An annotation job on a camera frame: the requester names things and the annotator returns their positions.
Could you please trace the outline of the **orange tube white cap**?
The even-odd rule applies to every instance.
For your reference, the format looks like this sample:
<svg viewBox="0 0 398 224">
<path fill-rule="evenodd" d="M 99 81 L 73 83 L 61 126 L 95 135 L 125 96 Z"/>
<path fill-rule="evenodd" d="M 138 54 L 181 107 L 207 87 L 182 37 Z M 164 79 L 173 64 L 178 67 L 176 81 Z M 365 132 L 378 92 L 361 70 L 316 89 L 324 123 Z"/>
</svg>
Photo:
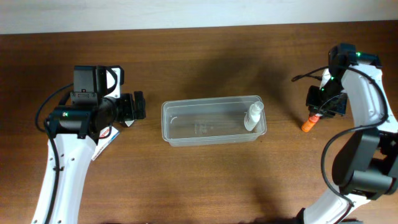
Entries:
<svg viewBox="0 0 398 224">
<path fill-rule="evenodd" d="M 308 120 L 304 122 L 303 125 L 301 126 L 301 130 L 305 133 L 309 132 L 314 127 L 314 125 L 316 125 L 316 123 L 320 120 L 321 117 L 322 114 L 315 114 L 309 116 Z"/>
</svg>

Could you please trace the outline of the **white spray bottle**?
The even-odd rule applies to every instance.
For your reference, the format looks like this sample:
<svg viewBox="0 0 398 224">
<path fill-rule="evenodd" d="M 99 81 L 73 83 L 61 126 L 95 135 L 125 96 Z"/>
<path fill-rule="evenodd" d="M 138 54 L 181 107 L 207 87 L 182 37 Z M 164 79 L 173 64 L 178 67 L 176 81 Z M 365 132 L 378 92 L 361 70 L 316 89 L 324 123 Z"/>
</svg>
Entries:
<svg viewBox="0 0 398 224">
<path fill-rule="evenodd" d="M 247 131 L 252 131 L 256 127 L 261 118 L 261 113 L 263 109 L 264 109 L 264 104 L 260 101 L 253 103 L 249 107 L 244 118 L 244 126 Z"/>
</svg>

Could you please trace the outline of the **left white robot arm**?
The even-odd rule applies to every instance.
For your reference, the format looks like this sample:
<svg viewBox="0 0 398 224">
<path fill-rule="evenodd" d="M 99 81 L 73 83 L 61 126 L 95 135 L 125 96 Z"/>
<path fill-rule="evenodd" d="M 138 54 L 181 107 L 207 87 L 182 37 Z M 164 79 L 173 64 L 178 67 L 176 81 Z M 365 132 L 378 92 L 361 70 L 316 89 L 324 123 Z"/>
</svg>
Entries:
<svg viewBox="0 0 398 224">
<path fill-rule="evenodd" d="M 141 91 L 111 93 L 93 105 L 68 105 L 72 97 L 67 92 L 40 129 L 48 158 L 32 223 L 77 223 L 90 163 L 119 135 L 113 123 L 130 127 L 146 117 Z"/>
</svg>

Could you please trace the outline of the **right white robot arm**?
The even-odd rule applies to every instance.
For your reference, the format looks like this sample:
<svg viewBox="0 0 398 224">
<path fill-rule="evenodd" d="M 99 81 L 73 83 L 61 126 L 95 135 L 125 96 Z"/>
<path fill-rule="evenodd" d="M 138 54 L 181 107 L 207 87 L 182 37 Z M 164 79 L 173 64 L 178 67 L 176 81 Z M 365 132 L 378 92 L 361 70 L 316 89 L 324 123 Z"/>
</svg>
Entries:
<svg viewBox="0 0 398 224">
<path fill-rule="evenodd" d="M 343 223 L 359 206 L 397 190 L 397 120 L 382 84 L 382 65 L 374 54 L 338 45 L 322 67 L 322 84 L 308 90 L 310 112 L 302 131 L 324 117 L 351 107 L 354 126 L 333 136 L 321 155 L 326 192 L 301 209 L 297 223 Z"/>
</svg>

